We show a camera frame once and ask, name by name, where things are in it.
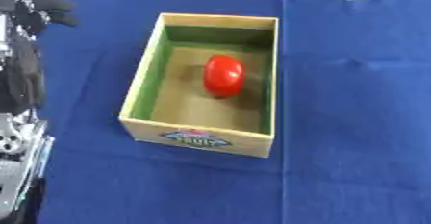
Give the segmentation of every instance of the box label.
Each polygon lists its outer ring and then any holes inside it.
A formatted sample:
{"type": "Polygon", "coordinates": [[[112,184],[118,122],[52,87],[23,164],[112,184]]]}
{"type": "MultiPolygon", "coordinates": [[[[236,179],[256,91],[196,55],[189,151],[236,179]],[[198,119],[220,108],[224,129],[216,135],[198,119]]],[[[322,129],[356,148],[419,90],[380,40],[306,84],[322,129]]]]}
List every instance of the box label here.
{"type": "Polygon", "coordinates": [[[161,136],[196,148],[215,148],[231,145],[231,143],[226,140],[196,130],[164,133],[161,134],[161,136]]]}

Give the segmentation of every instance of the tomato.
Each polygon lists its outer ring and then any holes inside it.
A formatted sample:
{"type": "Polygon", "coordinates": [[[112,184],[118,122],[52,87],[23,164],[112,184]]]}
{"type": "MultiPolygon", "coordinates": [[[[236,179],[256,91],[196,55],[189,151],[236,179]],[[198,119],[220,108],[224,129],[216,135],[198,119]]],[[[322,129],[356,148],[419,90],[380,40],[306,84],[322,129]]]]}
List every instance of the tomato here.
{"type": "Polygon", "coordinates": [[[227,55],[213,55],[204,70],[204,87],[216,97],[228,97],[242,90],[242,63],[227,55]]]}

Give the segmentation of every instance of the cardboard box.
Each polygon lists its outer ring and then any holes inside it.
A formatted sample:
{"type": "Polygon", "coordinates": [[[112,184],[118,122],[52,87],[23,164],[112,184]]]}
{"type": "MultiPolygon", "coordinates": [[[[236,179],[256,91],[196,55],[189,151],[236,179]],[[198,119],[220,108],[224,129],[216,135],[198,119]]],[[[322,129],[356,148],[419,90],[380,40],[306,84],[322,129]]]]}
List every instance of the cardboard box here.
{"type": "Polygon", "coordinates": [[[277,44],[277,18],[162,13],[119,119],[136,140],[267,157],[277,44]],[[245,66],[240,94],[219,99],[203,87],[204,65],[215,54],[245,66]]]}

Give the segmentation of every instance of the table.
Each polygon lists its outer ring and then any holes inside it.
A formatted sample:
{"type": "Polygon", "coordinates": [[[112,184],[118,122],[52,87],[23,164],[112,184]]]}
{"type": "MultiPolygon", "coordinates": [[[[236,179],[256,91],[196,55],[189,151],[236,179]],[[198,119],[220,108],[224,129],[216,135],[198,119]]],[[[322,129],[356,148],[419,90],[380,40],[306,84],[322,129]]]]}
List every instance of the table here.
{"type": "Polygon", "coordinates": [[[80,27],[39,42],[57,138],[40,223],[431,221],[431,0],[73,1],[80,27]],[[120,126],[159,12],[281,18],[268,159],[134,142],[120,126]]]}

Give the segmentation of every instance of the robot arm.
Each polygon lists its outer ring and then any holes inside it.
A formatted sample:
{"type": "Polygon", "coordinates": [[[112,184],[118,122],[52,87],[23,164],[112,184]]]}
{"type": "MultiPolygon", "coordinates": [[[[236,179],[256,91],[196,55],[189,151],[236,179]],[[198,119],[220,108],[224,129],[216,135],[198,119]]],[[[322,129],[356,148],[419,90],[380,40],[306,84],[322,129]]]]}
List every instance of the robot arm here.
{"type": "Polygon", "coordinates": [[[54,139],[39,120],[44,83],[38,34],[49,23],[75,25],[65,0],[0,0],[0,223],[34,223],[43,169],[54,139]]]}

